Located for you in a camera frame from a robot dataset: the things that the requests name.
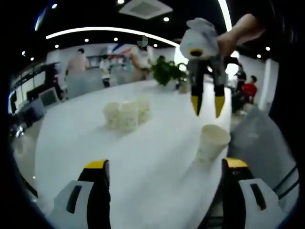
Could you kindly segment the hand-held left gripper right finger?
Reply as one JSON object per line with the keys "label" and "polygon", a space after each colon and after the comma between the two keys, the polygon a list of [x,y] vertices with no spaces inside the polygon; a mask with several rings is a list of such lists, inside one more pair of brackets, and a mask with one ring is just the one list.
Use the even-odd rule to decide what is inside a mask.
{"label": "hand-held left gripper right finger", "polygon": [[236,158],[222,160],[223,229],[276,229],[285,219],[278,195],[248,165]]}

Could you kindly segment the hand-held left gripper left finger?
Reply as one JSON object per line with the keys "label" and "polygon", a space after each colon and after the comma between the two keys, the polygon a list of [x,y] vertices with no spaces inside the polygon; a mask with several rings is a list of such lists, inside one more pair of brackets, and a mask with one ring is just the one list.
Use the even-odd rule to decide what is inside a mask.
{"label": "hand-held left gripper left finger", "polygon": [[87,164],[77,180],[55,197],[52,225],[56,229],[110,229],[109,160]]}

